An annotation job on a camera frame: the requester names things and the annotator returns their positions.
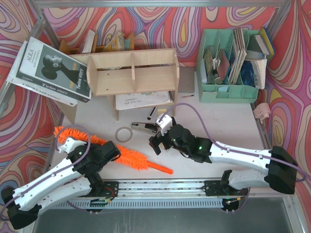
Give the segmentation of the orange chenille duster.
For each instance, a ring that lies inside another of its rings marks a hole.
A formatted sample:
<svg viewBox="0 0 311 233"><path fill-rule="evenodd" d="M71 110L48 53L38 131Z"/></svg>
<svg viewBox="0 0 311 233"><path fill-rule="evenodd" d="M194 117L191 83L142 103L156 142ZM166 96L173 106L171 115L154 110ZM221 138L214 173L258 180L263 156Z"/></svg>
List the orange chenille duster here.
<svg viewBox="0 0 311 233"><path fill-rule="evenodd" d="M57 140L59 143L64 143L68 137L72 137L76 140L82 140L85 142L87 142L88 140L86 133L73 128L66 128L63 132L60 133ZM121 145L117 145L117 147L121 152L121 157L115 161L116 163L129 166L138 171L153 168L169 175L173 174L173 170L171 170L170 168L148 161L148 158L138 151L128 149Z"/></svg>

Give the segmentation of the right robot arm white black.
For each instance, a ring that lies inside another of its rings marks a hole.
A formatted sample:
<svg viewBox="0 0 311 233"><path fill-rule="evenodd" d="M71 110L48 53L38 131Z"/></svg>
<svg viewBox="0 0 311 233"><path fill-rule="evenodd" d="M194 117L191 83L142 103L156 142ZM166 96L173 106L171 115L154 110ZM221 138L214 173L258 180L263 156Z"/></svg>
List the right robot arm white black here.
<svg viewBox="0 0 311 233"><path fill-rule="evenodd" d="M282 147L274 146L271 150L230 147L194 136L180 124L172 126L165 134L158 132L149 138L149 145L156 154L161 153L160 144L165 150L175 149L198 163L244 167L241 171L224 171L220 187L226 194L249 187L270 187L283 194L295 192L297 162Z"/></svg>

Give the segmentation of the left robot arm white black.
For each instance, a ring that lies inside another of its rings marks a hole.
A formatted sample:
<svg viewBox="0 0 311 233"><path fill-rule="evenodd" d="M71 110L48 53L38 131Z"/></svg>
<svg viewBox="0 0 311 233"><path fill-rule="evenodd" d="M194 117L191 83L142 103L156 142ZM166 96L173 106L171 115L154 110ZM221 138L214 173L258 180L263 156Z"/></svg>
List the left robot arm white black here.
<svg viewBox="0 0 311 233"><path fill-rule="evenodd" d="M121 156L112 141L100 145L68 138L58 150L67 156L57 166L22 187L1 191L15 230L27 227L60 203L76 197L102 197L109 190L99 172Z"/></svg>

